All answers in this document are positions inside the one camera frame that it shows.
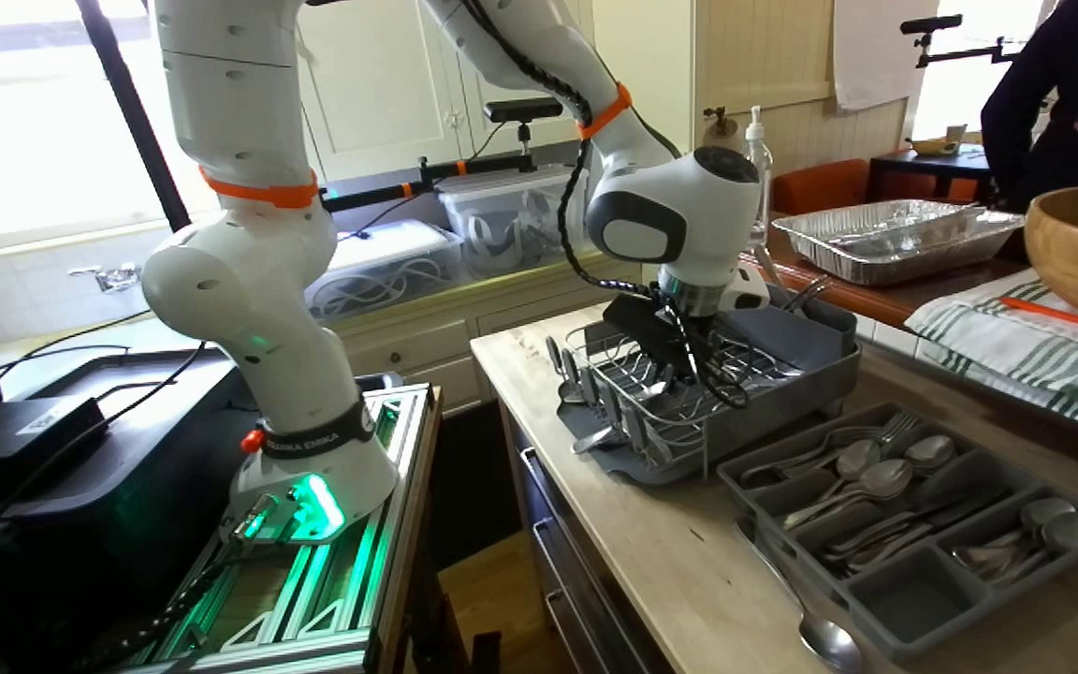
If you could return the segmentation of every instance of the metal utensil tray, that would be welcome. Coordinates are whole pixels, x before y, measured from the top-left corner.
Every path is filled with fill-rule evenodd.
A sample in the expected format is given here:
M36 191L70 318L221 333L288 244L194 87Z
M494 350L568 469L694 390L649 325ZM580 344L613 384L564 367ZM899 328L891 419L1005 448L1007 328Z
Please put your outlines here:
M709 384L665 384L638 342L599 342L588 325L568 335L564 384L580 409L562 409L573 434L613 425L625 443L590 458L633 483L709 475L721 458L755 447L806 415L834 410L857 380L857 344L834 325L791 306L750 306L714 318L735 342L729 367L744 367L744 404L720 400Z
M891 197L773 222L800 258L850 283L907 283L939 268L990 262L1018 212Z
M884 425L891 419L911 424L907 430L887 437ZM907 447L931 434L948 434L953 443L953 458L945 459L937 472L915 479L904 496L857 496L830 515L788 526L788 511L819 496L834 483L834 472L830 464L799 464L788 479L773 479L766 464L819 448L819 443L830 447L825 458L834 458L834 448L857 437L876 437L881 458L907 458ZM1036 546L1036 538L1030 538L1030 531L1021 526L1021 510L1030 510L1035 500L1055 496L1078 511L1078 496L1001 464L977 443L939 424L929 424L925 415L899 404L864 409L857 415L830 419L795 437L761 447L744 458L720 464L720 475L738 496L740 531L799 593L806 619L811 619L811 604L825 600L830 623L855 634L860 649L874 649L864 652L864 657L919 657L921 652L971 629L986 614L1005 611L1021 593L1053 580L1078 563L1078 546ZM855 544L855 535L870 535L876 526L884 531L887 521L929 504L939 511L919 515L911 525L919 535L915 544L904 544L887 558L864 558L857 569L847 564L847 544ZM1007 549L991 549L991 544L1005 544L1005 535L1018 538L1015 549L1021 554L1021 563L1005 564L1005 573L990 573L990 558Z

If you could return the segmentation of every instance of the dish rack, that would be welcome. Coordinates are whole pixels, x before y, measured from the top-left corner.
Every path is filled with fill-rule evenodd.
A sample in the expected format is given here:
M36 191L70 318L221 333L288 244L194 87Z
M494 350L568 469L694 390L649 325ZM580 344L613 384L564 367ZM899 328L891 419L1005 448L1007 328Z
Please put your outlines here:
M720 314L709 344L695 367L710 380L679 379L605 320L552 344L578 447L625 479L679 483L795 419L834 410L857 380L855 335L795 306Z

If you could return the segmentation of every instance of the dark clothing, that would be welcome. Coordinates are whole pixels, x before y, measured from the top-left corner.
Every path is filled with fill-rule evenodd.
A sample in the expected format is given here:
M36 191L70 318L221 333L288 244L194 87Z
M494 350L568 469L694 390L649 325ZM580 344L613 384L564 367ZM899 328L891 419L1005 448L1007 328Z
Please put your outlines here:
M1060 95L1053 121L1030 146L1030 126L1053 91ZM1078 0L1062 0L1053 18L1035 30L991 91L981 125L1007 211L1021 212L1035 196L1078 184Z

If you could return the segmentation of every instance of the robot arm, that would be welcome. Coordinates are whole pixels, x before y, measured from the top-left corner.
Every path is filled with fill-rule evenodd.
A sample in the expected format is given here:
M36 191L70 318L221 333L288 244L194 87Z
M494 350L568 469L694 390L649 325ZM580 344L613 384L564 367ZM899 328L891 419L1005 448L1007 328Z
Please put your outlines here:
M180 146L197 157L221 217L156 248L142 291L171 328L216 342L266 410L247 437L235 515L272 495L296 510L278 538L323 544L377 510L396 472L370 434L342 335L302 306L338 236L302 148L301 2L152 0ZM427 2L489 82L542 87L578 108L602 164L588 236L613 258L664 262L660 297L679 314L725 306L761 211L755 171L725 148L675 157L559 0Z

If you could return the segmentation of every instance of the cabinet door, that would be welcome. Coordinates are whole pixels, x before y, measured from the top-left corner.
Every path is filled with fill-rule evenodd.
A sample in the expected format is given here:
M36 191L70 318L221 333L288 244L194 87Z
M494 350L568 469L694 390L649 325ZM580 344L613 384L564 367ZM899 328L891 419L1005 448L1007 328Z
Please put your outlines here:
M580 27L580 32L590 41L590 0L564 0L573 21ZM552 96L547 91L503 91L489 87L477 68L459 62L463 75L463 91L469 91L469 132L471 132L471 148L484 152L513 152L521 148L521 135L516 125L494 132L494 125L484 116L487 100L516 100L516 96ZM533 146L547 146L547 141L568 141L578 137L578 125L573 113L564 108L554 121L536 121L533 125Z
M457 52L418 0L302 8L301 46L307 141L327 178L459 152Z

